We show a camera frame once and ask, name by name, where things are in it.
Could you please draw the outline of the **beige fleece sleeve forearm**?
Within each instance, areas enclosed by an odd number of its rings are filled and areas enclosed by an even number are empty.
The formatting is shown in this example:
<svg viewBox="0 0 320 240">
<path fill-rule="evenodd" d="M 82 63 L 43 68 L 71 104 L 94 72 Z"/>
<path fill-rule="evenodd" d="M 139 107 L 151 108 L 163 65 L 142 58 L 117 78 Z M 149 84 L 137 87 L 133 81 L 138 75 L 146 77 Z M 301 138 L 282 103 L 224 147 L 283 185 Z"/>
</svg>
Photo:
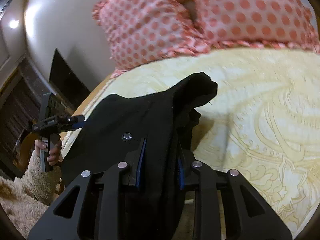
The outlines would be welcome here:
<svg viewBox="0 0 320 240">
<path fill-rule="evenodd" d="M 1 178 L 1 206 L 23 237 L 48 209 L 60 178 L 58 166 L 50 172 L 41 171 L 40 157 L 35 152 L 22 178 Z"/>
</svg>

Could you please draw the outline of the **person's left hand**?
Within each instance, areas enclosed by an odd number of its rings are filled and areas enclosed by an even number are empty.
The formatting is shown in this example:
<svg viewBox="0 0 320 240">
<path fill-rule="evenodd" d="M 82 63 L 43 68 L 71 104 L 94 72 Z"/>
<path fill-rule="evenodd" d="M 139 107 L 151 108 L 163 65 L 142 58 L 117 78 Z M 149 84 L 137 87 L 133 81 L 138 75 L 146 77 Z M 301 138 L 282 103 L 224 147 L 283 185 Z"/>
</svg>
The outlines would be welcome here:
<svg viewBox="0 0 320 240">
<path fill-rule="evenodd" d="M 46 143 L 44 143 L 40 139 L 35 140 L 34 146 L 35 146 L 35 153 L 38 157 L 40 157 L 40 150 L 44 150 L 47 148 Z M 61 149 L 62 149 L 62 141 L 59 138 L 56 141 L 56 144 L 54 145 L 54 147 L 50 148 L 49 155 L 46 158 L 46 162 L 50 166 L 55 166 L 60 161 Z"/>
</svg>

